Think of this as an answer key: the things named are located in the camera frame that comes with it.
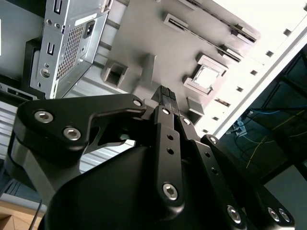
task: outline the circular hole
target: circular hole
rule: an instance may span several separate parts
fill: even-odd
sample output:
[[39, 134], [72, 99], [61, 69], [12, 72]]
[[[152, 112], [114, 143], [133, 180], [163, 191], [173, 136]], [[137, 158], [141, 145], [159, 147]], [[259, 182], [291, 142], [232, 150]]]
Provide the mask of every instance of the circular hole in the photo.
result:
[[186, 123], [188, 126], [191, 124], [191, 122], [186, 118], [183, 119], [183, 122]]
[[47, 23], [48, 25], [52, 25], [52, 21], [51, 21], [50, 19], [47, 19], [47, 20], [46, 20], [46, 23]]
[[218, 174], [218, 172], [217, 172], [217, 170], [216, 170], [215, 168], [212, 167], [211, 170], [212, 170], [212, 172], [213, 172], [215, 175]]
[[169, 154], [171, 154], [171, 155], [173, 155], [173, 154], [174, 154], [174, 151], [173, 151], [172, 149], [167, 148], [166, 150], [167, 150], [167, 152], [168, 152]]
[[170, 114], [170, 112], [169, 112], [167, 109], [165, 109], [165, 108], [163, 108], [162, 111], [163, 111], [163, 113], [165, 113], [165, 114]]
[[50, 77], [50, 72], [47, 69], [41, 69], [40, 75], [42, 75], [44, 78]]
[[142, 105], [142, 103], [139, 102], [138, 100], [133, 100], [133, 103], [134, 103], [135, 105], [137, 105], [137, 106], [141, 106], [141, 105]]
[[167, 135], [167, 138], [173, 140], [174, 138], [171, 135]]

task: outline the gray metal frame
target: gray metal frame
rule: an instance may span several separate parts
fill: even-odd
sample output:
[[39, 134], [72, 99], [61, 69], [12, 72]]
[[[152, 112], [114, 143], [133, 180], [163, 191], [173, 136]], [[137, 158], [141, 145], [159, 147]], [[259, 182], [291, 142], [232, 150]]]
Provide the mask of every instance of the gray metal frame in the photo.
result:
[[[83, 61], [93, 62], [112, 2], [47, 0], [37, 73], [31, 76], [32, 88], [44, 92], [47, 99], [53, 99], [62, 77], [77, 66], [85, 65]], [[92, 20], [95, 21], [93, 32], [84, 38], [86, 24]], [[61, 64], [65, 66], [59, 73]]]

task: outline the rectangular slot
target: rectangular slot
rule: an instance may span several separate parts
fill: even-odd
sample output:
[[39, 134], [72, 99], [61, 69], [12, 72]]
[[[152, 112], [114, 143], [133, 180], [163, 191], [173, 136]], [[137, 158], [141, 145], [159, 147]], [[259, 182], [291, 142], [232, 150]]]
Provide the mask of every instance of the rectangular slot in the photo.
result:
[[173, 29], [183, 33], [186, 32], [188, 29], [188, 24], [184, 23], [180, 19], [176, 18], [175, 16], [168, 14], [164, 20], [164, 24], [172, 27]]
[[197, 10], [198, 9], [196, 3], [194, 3], [191, 0], [178, 0], [178, 1], [180, 1], [183, 4], [185, 4], [187, 7], [190, 7], [192, 10]]
[[271, 52], [271, 51], [268, 51], [265, 55], [267, 55], [267, 56], [269, 56], [270, 58], [273, 56], [273, 52]]
[[246, 26], [238, 24], [236, 25], [236, 28], [239, 30], [238, 33], [247, 39], [249, 43], [254, 44], [257, 41], [254, 34], [249, 29], [247, 29]]
[[54, 44], [51, 44], [50, 42], [48, 42], [48, 45], [47, 45], [47, 53], [49, 55], [53, 55], [53, 52], [54, 52]]
[[62, 9], [62, 1], [54, 0], [53, 12], [57, 14], [61, 14], [61, 9]]
[[248, 36], [247, 34], [245, 34], [243, 32], [232, 31], [231, 34], [236, 36], [237, 38], [239, 38], [240, 40], [242, 40], [243, 42], [245, 42], [249, 45], [253, 45], [257, 41], [256, 39]]
[[238, 87], [238, 86], [236, 87], [236, 90], [239, 91], [239, 92], [243, 92], [243, 89]]
[[113, 64], [108, 77], [106, 78], [106, 82], [109, 82], [112, 85], [118, 86], [120, 78], [124, 72], [125, 68], [123, 66]]
[[27, 96], [27, 95], [25, 95], [25, 94], [23, 94], [23, 93], [21, 93], [21, 92], [17, 92], [17, 91], [15, 91], [15, 90], [12, 90], [12, 89], [10, 89], [10, 88], [7, 89], [7, 92], [10, 93], [10, 94], [12, 94], [12, 95], [15, 95], [15, 96], [17, 96], [17, 97], [21, 97], [21, 98], [23, 98], [23, 99], [26, 99], [26, 100], [28, 100], [28, 101], [32, 101], [32, 100], [33, 100], [32, 97]]
[[183, 32], [186, 29], [183, 25], [179, 24], [178, 22], [176, 22], [175, 20], [171, 18], [168, 20], [168, 22], [171, 23], [173, 26], [177, 27], [179, 30], [182, 30]]
[[251, 74], [251, 75], [254, 75], [254, 76], [256, 76], [256, 75], [257, 75], [257, 73], [258, 73], [258, 72], [257, 72], [257, 71], [255, 71], [255, 70], [252, 70], [252, 71], [250, 72], [250, 74]]
[[241, 61], [241, 59], [235, 57], [234, 55], [230, 54], [230, 53], [227, 52], [227, 51], [219, 50], [218, 53], [219, 53], [223, 58], [225, 58], [226, 60], [234, 61], [234, 62], [236, 62], [236, 63], [239, 63], [239, 62]]
[[215, 99], [215, 101], [220, 103], [220, 104], [222, 104], [222, 105], [225, 105], [226, 107], [229, 107], [231, 105], [231, 104], [229, 104], [229, 103], [227, 103], [227, 102], [225, 102], [225, 101], [223, 101], [221, 99], [218, 99], [218, 98]]

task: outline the black cable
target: black cable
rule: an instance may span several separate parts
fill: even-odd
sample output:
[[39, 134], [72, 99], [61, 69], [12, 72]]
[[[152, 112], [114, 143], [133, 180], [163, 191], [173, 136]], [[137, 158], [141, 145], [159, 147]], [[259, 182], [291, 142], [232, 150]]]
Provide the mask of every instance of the black cable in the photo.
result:
[[34, 215], [34, 217], [33, 217], [33, 220], [32, 220], [32, 222], [31, 222], [31, 225], [30, 225], [30, 227], [29, 227], [29, 230], [32, 230], [32, 229], [33, 229], [34, 224], [35, 224], [35, 221], [36, 221], [37, 216], [38, 216], [38, 213], [39, 213], [39, 210], [40, 210], [40, 208], [42, 207], [42, 204], [43, 204], [43, 200], [40, 200], [39, 205], [38, 205], [38, 208], [37, 208], [37, 210], [36, 210], [36, 213], [35, 213], [35, 215]]
[[2, 197], [3, 193], [5, 192], [5, 190], [7, 190], [11, 184], [14, 182], [15, 180], [14, 179], [10, 179], [6, 184], [5, 186], [1, 189], [0, 191], [0, 197]]
[[18, 184], [18, 182], [16, 181], [14, 188], [10, 191], [10, 195], [12, 194], [12, 192], [14, 191], [14, 189], [16, 188], [16, 185]]
[[243, 125], [238, 126], [238, 127], [245, 126], [246, 124], [248, 124], [249, 122], [251, 122], [252, 120], [254, 120], [254, 118], [255, 118], [256, 116], [258, 116], [258, 115], [259, 115], [259, 113], [257, 113], [257, 114], [256, 114], [256, 115], [254, 115], [252, 118], [250, 118], [250, 120], [249, 120], [249, 121], [247, 121], [246, 123], [244, 123]]
[[18, 185], [18, 187], [17, 187], [17, 189], [16, 189], [16, 192], [14, 193], [14, 196], [16, 196], [17, 191], [18, 191], [18, 189], [19, 189], [20, 186], [21, 186], [21, 183], [19, 183], [19, 185]]
[[2, 168], [1, 168], [1, 171], [0, 171], [0, 181], [2, 180], [2, 177], [4, 175], [4, 171], [5, 171], [5, 167], [4, 167], [4, 163], [2, 164]]

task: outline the yellow cable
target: yellow cable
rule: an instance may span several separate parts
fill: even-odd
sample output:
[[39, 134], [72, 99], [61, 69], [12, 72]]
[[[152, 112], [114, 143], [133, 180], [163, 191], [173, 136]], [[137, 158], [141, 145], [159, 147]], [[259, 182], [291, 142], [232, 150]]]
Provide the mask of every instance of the yellow cable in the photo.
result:
[[257, 147], [255, 148], [253, 154], [250, 156], [250, 159], [248, 160], [248, 164], [247, 164], [246, 168], [249, 167], [249, 164], [250, 164], [250, 162], [251, 162], [251, 159], [253, 159], [253, 157], [254, 157], [254, 155], [255, 155], [257, 149], [259, 148], [259, 146], [260, 146], [261, 144], [264, 143], [263, 141], [264, 141], [265, 139], [266, 139], [266, 136], [264, 136], [264, 138], [261, 140], [261, 142], [260, 142], [260, 143], [257, 145]]
[[292, 136], [290, 136], [290, 137], [291, 137], [291, 138], [298, 137], [298, 136], [303, 135], [303, 134], [305, 134], [305, 133], [307, 133], [307, 131], [305, 131], [305, 132], [303, 132], [303, 133], [296, 134], [296, 135], [292, 135]]
[[293, 118], [296, 117], [297, 115], [300, 115], [302, 112], [304, 112], [304, 110], [301, 111], [301, 112], [299, 112], [299, 113], [297, 113], [297, 114], [295, 114], [295, 115], [293, 115], [293, 116], [290, 117], [289, 119], [285, 120], [284, 122], [282, 122], [281, 124], [279, 124], [278, 126], [276, 126], [276, 127], [275, 127], [274, 129], [272, 129], [272, 130], [277, 129], [278, 127], [282, 126], [284, 123], [287, 123], [288, 121], [290, 121], [291, 119], [293, 119]]
[[[277, 129], [278, 127], [282, 126], [283, 124], [287, 123], [288, 121], [290, 121], [291, 119], [293, 119], [293, 118], [296, 117], [297, 115], [300, 115], [302, 112], [304, 112], [304, 110], [301, 111], [301, 112], [299, 112], [299, 113], [297, 113], [296, 115], [293, 115], [292, 117], [288, 118], [288, 119], [285, 120], [284, 122], [280, 123], [278, 126], [276, 126], [275, 128], [273, 128], [272, 131], [275, 130], [275, 129]], [[264, 138], [262, 139], [262, 141], [256, 146], [256, 148], [255, 148], [253, 154], [250, 156], [250, 159], [248, 160], [248, 164], [247, 164], [246, 168], [249, 167], [249, 164], [250, 164], [250, 162], [251, 162], [251, 159], [253, 159], [253, 157], [254, 157], [254, 155], [255, 155], [257, 149], [259, 148], [259, 146], [260, 146], [261, 144], [264, 143], [263, 141], [265, 140], [265, 138], [266, 138], [266, 136], [264, 136]]]

